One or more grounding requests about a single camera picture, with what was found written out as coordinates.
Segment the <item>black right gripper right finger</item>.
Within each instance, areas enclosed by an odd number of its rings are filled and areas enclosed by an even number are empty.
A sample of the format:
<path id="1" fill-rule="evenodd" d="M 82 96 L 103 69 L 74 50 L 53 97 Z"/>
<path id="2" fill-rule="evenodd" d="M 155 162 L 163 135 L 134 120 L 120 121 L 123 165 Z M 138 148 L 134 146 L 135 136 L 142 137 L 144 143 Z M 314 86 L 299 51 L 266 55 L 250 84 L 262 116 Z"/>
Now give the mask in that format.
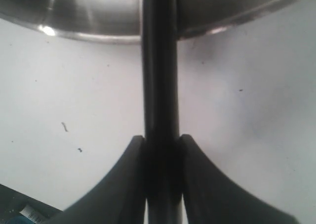
<path id="1" fill-rule="evenodd" d="M 221 172 L 194 139 L 180 137 L 183 197 L 190 224 L 296 224 L 297 219 L 251 195 Z"/>

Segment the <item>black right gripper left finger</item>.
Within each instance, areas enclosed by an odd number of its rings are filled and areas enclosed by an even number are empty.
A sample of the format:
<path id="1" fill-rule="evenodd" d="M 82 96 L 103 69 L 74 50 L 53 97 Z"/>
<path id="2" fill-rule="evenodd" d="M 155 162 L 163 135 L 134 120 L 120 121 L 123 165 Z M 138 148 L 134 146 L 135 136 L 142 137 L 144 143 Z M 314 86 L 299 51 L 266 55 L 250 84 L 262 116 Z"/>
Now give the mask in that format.
<path id="1" fill-rule="evenodd" d="M 109 173 L 52 224 L 142 224 L 145 212 L 142 136 L 134 136 Z"/>

